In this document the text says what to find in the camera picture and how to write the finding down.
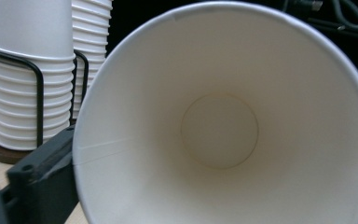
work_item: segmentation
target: cable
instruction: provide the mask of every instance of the cable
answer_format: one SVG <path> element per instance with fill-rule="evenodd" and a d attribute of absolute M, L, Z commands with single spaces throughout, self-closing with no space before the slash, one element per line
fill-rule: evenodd
<path fill-rule="evenodd" d="M 358 18 L 358 7 L 351 0 L 332 0 L 332 1 L 333 1 L 334 10 L 336 12 L 337 20 L 339 22 L 342 22 L 344 26 L 350 27 L 352 29 L 358 29 L 358 24 L 352 23 L 344 17 L 344 15 L 342 14 L 340 2 L 345 4 L 346 7 L 348 7 L 357 18 Z"/>

